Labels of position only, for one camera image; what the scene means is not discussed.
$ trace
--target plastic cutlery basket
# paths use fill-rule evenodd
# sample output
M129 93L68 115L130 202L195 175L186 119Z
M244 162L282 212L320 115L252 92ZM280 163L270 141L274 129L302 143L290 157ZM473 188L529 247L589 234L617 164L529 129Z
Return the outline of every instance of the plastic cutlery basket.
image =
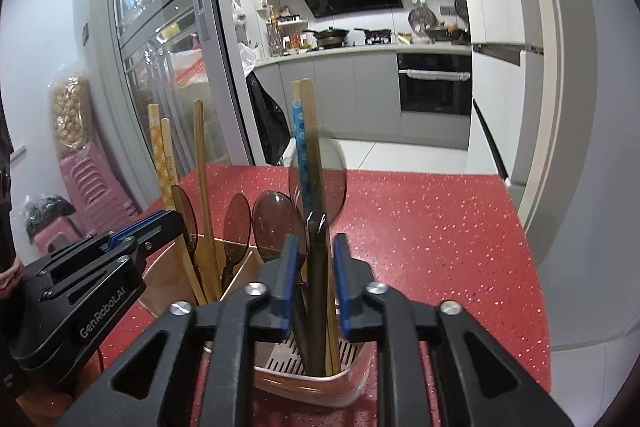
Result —
M169 245L158 256L143 277L146 291L140 296L140 304L154 317L178 300L195 304L189 281L180 260L173 255L172 247L173 244ZM216 239L216 256L222 273L225 253L221 239ZM257 280L262 264L258 251L250 246L244 261L236 266L234 279L222 298ZM304 374L292 335L281 344L258 343L255 349L255 386L292 400L326 407L347 407L364 391L373 354L373 344L351 344L341 339L341 372L332 377L317 378Z

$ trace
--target kitchen countertop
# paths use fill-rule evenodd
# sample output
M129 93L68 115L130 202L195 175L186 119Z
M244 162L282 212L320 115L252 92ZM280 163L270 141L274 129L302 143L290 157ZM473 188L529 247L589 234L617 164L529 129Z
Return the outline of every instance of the kitchen countertop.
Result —
M442 55L471 55L471 45L459 46L448 42L436 42L435 44L374 44L372 46L346 46L330 50L318 50L284 57L270 57L258 60L256 68L288 62L290 60L304 60L306 58L328 57L329 55L344 55L349 53L367 52L401 52L401 53L427 53Z
M217 233L236 192L244 192L251 205L267 188L287 192L287 169L282 167L209 165L207 178ZM196 174L191 172L181 184L198 212ZM158 208L160 201L148 212ZM498 176L349 171L346 204L332 225L332 235L337 232L346 232L352 255L370 263L376 279L408 298L463 303L550 390L542 292L524 232ZM102 344L105 365L152 321L136 303ZM433 383L429 371L428 381ZM434 407L433 391L430 399ZM363 396L346 409L317 407L262 391L254 398L256 427L368 427L375 424L375 416L373 367Z

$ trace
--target oven handle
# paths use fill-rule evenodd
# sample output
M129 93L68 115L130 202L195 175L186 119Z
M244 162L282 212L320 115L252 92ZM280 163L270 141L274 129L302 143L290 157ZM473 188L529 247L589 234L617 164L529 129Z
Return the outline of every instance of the oven handle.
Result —
M463 71L424 71L424 70L398 70L398 74L405 74L414 80L447 80L449 82L464 82L471 78L471 73Z

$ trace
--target metal screw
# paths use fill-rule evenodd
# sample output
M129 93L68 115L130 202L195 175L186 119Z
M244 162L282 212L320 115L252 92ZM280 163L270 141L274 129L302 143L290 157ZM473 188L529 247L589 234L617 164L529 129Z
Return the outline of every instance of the metal screw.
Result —
M380 295L381 293L386 293L389 289L385 283L380 281L373 281L367 284L367 291L369 293L373 293L374 295Z
M440 305L440 311L445 315L458 315L462 311L462 306L455 301L444 301Z
M174 315L188 315L191 313L191 305L187 301L177 301L169 306Z
M262 284L261 282L250 282L247 286L244 287L244 293L247 295L253 295L257 297L258 295L264 295L267 293L267 286Z

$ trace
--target refrigerator handle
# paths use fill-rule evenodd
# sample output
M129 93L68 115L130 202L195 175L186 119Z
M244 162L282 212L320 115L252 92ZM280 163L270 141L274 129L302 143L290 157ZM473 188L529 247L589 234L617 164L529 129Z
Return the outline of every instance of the refrigerator handle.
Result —
M198 17L198 21L200 23L200 40L208 41L210 38L209 35L209 26L207 25L207 18L204 13L204 1L196 0L196 13Z

